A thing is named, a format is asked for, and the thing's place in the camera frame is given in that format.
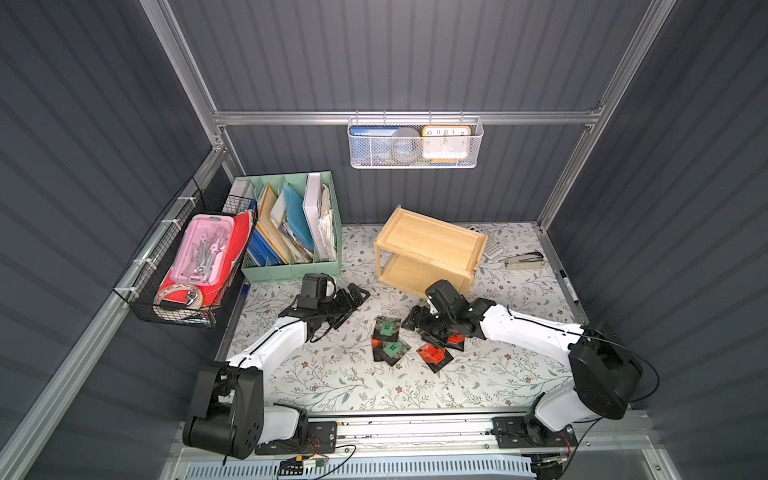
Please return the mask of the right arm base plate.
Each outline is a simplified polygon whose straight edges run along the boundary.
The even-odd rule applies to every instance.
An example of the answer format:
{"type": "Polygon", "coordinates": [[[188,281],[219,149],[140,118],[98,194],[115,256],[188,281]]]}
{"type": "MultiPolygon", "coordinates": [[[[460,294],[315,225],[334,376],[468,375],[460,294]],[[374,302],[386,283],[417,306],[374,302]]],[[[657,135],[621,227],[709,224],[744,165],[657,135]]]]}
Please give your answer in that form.
{"type": "Polygon", "coordinates": [[[537,420],[527,422],[523,416],[492,418],[490,434],[501,449],[513,448],[566,448],[575,447],[578,439],[568,425],[560,431],[547,430],[537,420]]]}

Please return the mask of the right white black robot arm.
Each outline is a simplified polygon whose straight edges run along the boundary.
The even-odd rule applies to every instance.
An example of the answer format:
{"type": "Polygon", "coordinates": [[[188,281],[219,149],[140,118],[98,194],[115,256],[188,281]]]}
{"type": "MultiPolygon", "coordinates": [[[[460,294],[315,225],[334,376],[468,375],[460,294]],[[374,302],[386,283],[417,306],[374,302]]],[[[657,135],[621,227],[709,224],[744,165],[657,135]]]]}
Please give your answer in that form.
{"type": "Polygon", "coordinates": [[[534,444],[562,434],[575,422],[620,420],[643,375],[640,358],[607,327],[591,328],[530,316],[486,298],[468,301],[439,280],[427,304],[411,309],[402,326],[436,349],[451,337],[517,345],[559,362],[570,372],[560,387],[538,394],[518,431],[534,444]]]}

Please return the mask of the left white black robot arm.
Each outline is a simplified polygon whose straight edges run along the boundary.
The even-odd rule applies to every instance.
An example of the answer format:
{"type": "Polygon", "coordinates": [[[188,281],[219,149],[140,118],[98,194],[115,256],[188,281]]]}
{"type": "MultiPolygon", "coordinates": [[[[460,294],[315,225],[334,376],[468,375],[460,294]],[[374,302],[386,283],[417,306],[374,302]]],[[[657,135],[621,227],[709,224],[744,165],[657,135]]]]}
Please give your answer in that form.
{"type": "Polygon", "coordinates": [[[312,421],[301,407],[265,404],[265,384],[294,351],[315,339],[323,323],[339,328],[370,297],[351,283],[327,292],[332,279],[311,275],[275,324],[240,354],[199,372],[182,431],[185,446],[246,459],[256,455],[328,454],[337,426],[312,421]]]}

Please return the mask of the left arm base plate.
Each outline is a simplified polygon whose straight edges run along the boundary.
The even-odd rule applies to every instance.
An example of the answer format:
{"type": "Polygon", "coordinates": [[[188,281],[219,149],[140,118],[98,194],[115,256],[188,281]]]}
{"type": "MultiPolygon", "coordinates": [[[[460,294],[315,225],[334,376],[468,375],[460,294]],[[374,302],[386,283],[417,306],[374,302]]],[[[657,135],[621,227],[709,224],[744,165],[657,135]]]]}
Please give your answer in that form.
{"type": "Polygon", "coordinates": [[[301,424],[292,438],[258,445],[254,454],[266,456],[333,453],[338,439],[337,430],[338,425],[334,421],[309,421],[301,424]]]}

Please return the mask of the green tea bag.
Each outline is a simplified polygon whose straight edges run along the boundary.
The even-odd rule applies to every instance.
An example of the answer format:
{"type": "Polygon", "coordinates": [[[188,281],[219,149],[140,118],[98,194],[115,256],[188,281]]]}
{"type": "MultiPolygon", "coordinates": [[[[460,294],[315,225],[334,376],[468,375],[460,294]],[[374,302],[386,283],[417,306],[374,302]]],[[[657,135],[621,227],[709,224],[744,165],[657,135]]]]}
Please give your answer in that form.
{"type": "Polygon", "coordinates": [[[377,316],[372,334],[373,340],[397,342],[401,320],[395,317],[377,316]]]}
{"type": "Polygon", "coordinates": [[[411,346],[405,341],[383,341],[382,356],[390,366],[396,365],[409,351],[411,346]]]}

